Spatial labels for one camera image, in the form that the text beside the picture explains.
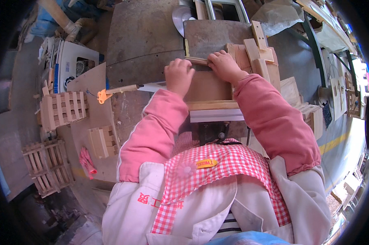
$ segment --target red gingham apron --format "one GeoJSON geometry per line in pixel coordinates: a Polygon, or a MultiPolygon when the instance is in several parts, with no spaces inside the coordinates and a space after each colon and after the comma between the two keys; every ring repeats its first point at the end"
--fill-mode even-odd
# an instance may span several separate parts
{"type": "MultiPolygon", "coordinates": [[[[227,139],[224,142],[238,141],[227,139]]],[[[203,185],[236,174],[259,179],[269,193],[280,227],[291,222],[284,199],[270,176],[269,164],[261,154],[245,145],[208,144],[194,148],[196,144],[199,145],[199,142],[191,140],[191,132],[181,134],[175,143],[174,157],[164,164],[165,188],[151,233],[169,235],[179,202],[203,185]],[[180,149],[185,151],[176,154],[180,149]],[[183,161],[195,163],[204,159],[214,159],[218,164],[214,167],[197,169],[187,178],[177,177],[178,164],[183,161]]]]}

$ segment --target stacked wooden blocks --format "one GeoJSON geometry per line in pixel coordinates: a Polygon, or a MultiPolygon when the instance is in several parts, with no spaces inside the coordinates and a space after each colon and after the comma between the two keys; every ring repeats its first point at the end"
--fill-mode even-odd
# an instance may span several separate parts
{"type": "Polygon", "coordinates": [[[22,154],[42,198],[74,183],[63,140],[27,145],[22,154]]]}
{"type": "Polygon", "coordinates": [[[88,137],[97,158],[107,158],[118,154],[112,126],[89,129],[88,137]]]}
{"type": "Polygon", "coordinates": [[[40,102],[41,123],[45,132],[87,117],[89,105],[84,92],[46,95],[40,102]]]}
{"type": "Polygon", "coordinates": [[[314,132],[315,139],[318,140],[323,134],[323,113],[319,105],[302,104],[297,106],[303,114],[303,120],[314,132]]]}

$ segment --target name tag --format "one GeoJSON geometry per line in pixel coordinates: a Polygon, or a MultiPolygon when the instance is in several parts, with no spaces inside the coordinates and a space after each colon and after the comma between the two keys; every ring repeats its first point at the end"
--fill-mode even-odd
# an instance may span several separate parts
{"type": "Polygon", "coordinates": [[[217,161],[216,160],[212,160],[212,159],[205,159],[205,160],[200,160],[196,163],[197,165],[197,169],[203,169],[203,168],[209,168],[209,167],[214,167],[217,165],[217,161]]]}

